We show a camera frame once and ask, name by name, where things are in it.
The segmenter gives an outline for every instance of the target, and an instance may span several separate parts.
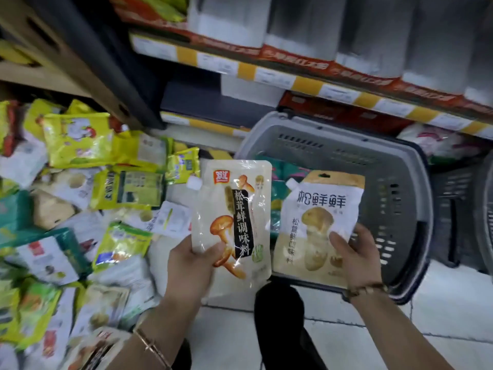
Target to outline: floor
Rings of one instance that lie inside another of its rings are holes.
[[[305,302],[305,328],[330,370],[385,369],[352,305],[337,294],[297,289]],[[193,369],[263,369],[253,301],[254,294],[246,292],[205,303],[188,336]],[[412,302],[401,308],[456,370],[493,368],[489,276],[433,262]]]

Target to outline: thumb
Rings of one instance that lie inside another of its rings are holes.
[[[212,247],[204,252],[203,258],[207,261],[207,263],[210,263],[212,265],[222,257],[225,249],[225,243],[214,244]]]
[[[349,246],[348,242],[344,240],[337,232],[332,231],[329,234],[329,240],[332,246],[339,252],[343,258],[347,258],[355,254],[356,252]]]

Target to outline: mushroom seasoning packet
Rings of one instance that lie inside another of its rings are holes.
[[[207,162],[192,215],[193,250],[226,244],[209,297],[258,288],[270,277],[271,179],[268,161]]]
[[[329,286],[346,287],[342,257],[331,231],[348,241],[358,220],[365,177],[314,170],[284,200],[274,248],[274,272]]]

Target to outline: red brand logo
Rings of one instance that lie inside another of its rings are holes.
[[[29,249],[31,250],[31,253],[34,255],[34,256],[37,256],[37,255],[44,255],[44,249],[43,247],[41,246],[40,242],[38,241],[35,241],[33,243],[30,243],[28,245]]]
[[[214,184],[229,183],[229,170],[214,171]]]

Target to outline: finger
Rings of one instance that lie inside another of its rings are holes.
[[[374,250],[377,249],[373,235],[365,226],[356,224],[354,232],[358,235],[358,241],[356,243],[358,253],[368,255],[370,252],[374,252]]]
[[[332,231],[329,234],[329,240],[332,246],[343,258],[350,257],[355,254],[355,251],[337,232]]]
[[[192,235],[188,235],[184,238],[175,249],[180,253],[190,253],[192,252]]]
[[[214,244],[212,247],[204,252],[202,257],[206,260],[207,263],[213,265],[216,261],[222,258],[225,249],[225,243]]]

